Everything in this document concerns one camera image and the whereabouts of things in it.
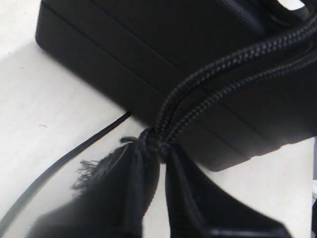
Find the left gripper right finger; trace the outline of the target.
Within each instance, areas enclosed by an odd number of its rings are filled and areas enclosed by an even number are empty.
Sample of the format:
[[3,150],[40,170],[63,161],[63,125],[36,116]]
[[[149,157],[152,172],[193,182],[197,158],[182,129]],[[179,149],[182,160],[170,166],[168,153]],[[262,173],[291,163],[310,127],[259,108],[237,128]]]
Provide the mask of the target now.
[[165,191],[172,238],[289,238],[280,222],[236,200],[173,145]]

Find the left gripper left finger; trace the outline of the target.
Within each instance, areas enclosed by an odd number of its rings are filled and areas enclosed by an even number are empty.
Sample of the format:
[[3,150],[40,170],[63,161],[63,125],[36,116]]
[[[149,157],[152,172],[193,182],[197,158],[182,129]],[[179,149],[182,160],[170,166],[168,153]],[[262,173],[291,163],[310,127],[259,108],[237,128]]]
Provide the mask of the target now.
[[115,149],[87,171],[72,201],[42,215],[29,238],[140,238],[159,180],[159,162],[134,143]]

